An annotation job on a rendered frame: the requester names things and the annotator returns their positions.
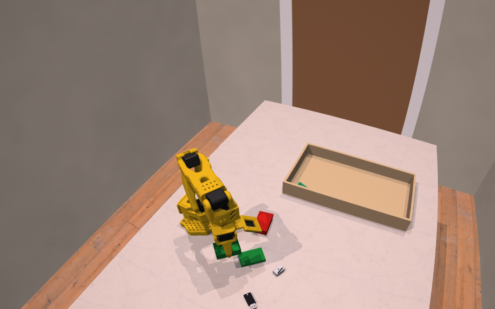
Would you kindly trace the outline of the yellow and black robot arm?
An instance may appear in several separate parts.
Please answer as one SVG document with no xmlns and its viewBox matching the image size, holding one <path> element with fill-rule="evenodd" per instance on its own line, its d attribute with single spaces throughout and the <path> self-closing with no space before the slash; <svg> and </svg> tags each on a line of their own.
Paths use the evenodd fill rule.
<svg viewBox="0 0 495 309">
<path fill-rule="evenodd" d="M 181 226 L 187 229 L 189 235 L 209 235 L 210 223 L 226 225 L 240 219 L 237 203 L 213 172 L 208 157 L 192 148 L 177 154 L 176 158 L 187 193 L 178 204 L 184 216 Z"/>
</svg>

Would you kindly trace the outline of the black usb flash drive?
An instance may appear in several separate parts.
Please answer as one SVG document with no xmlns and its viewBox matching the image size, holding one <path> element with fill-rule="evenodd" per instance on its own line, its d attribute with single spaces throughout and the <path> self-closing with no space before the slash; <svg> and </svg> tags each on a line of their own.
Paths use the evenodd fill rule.
<svg viewBox="0 0 495 309">
<path fill-rule="evenodd" d="M 251 292 L 249 292 L 247 294 L 244 294 L 243 296 L 244 296 L 245 300 L 247 301 L 248 306 L 251 307 L 251 309 L 257 308 L 256 305 L 255 305 L 256 302 L 255 302 L 255 300 L 254 300 Z"/>
</svg>

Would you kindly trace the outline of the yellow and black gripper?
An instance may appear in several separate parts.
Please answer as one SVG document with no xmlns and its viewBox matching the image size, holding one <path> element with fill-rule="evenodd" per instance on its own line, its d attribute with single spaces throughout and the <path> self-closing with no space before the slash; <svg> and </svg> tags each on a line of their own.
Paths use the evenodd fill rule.
<svg viewBox="0 0 495 309">
<path fill-rule="evenodd" d="M 209 224 L 209 230 L 212 231 L 214 241 L 217 245 L 222 245 L 227 257 L 232 256 L 232 242 L 237 240 L 236 230 L 242 229 L 244 232 L 262 232 L 256 217 L 240 216 L 240 219 L 226 225 Z"/>
</svg>

